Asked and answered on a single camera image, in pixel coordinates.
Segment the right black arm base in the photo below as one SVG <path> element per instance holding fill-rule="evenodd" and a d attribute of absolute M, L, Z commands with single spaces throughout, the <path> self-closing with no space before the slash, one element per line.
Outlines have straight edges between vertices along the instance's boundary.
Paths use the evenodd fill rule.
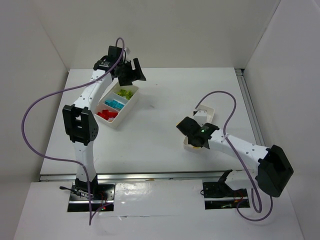
<path fill-rule="evenodd" d="M 224 182 L 203 182 L 200 194 L 206 210 L 250 208 L 246 189 L 232 190 Z"/>

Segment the red 2x4 lego brick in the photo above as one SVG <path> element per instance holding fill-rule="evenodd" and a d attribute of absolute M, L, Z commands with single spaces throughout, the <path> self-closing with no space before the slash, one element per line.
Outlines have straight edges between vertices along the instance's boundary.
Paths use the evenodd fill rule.
<path fill-rule="evenodd" d="M 118 112 L 103 109 L 102 111 L 99 111 L 97 115 L 108 122 L 112 122 L 117 117 Z"/>

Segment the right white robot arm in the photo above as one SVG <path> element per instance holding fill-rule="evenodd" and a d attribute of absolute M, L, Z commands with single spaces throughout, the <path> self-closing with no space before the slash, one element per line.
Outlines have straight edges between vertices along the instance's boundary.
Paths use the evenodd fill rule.
<path fill-rule="evenodd" d="M 212 123 L 199 124 L 188 116 L 176 127 L 186 137 L 190 152 L 210 160 L 233 160 L 241 164 L 242 169 L 232 169 L 229 165 L 221 168 L 223 174 L 218 181 L 228 190 L 257 188 L 278 198 L 294 173 L 284 150 L 277 145 L 253 144 Z"/>

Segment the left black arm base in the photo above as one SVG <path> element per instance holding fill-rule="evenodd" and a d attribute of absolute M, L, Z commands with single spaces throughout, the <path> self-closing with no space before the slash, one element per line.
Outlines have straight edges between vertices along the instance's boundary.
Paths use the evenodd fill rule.
<path fill-rule="evenodd" d="M 73 183 L 69 195 L 67 212 L 79 213 L 89 211 L 89 195 L 87 192 L 77 189 Z M 116 185 L 114 183 L 99 184 L 95 192 L 91 194 L 91 207 L 92 212 L 101 208 L 100 212 L 113 212 L 114 211 L 114 198 L 115 198 Z"/>

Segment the teal 2x4 lego brick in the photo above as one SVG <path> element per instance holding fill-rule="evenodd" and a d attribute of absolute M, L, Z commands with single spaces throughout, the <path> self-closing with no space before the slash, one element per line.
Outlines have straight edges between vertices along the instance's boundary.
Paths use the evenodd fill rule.
<path fill-rule="evenodd" d="M 121 102 L 118 102 L 117 100 L 114 100 L 114 99 L 112 99 L 112 100 L 111 99 L 107 99 L 107 100 L 104 101 L 104 103 L 107 106 L 109 106 L 109 107 L 111 107 L 111 108 L 113 108 L 113 109 L 115 109 L 117 111 L 121 111 L 123 109 L 123 107 L 125 106 Z"/>

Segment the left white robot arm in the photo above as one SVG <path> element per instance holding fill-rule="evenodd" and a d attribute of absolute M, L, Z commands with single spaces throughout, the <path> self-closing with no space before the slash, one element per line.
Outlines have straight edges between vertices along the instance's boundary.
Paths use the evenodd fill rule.
<path fill-rule="evenodd" d="M 65 132 L 73 143 L 76 161 L 80 165 L 75 186 L 89 194 L 98 184 L 93 144 L 99 131 L 94 117 L 99 100 L 114 79 L 121 87 L 131 86 L 134 81 L 146 81 L 139 60 L 128 60 L 127 54 L 125 47 L 110 46 L 107 55 L 95 63 L 92 79 L 83 85 L 80 97 L 62 109 Z"/>

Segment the green 2x4 lego brick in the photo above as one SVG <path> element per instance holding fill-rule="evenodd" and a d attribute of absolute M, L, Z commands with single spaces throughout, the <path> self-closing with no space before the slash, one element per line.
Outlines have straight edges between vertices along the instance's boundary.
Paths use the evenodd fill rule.
<path fill-rule="evenodd" d="M 127 100 L 130 100 L 134 95 L 134 93 L 131 90 L 126 89 L 120 89 L 120 91 L 116 92 L 116 94 Z"/>

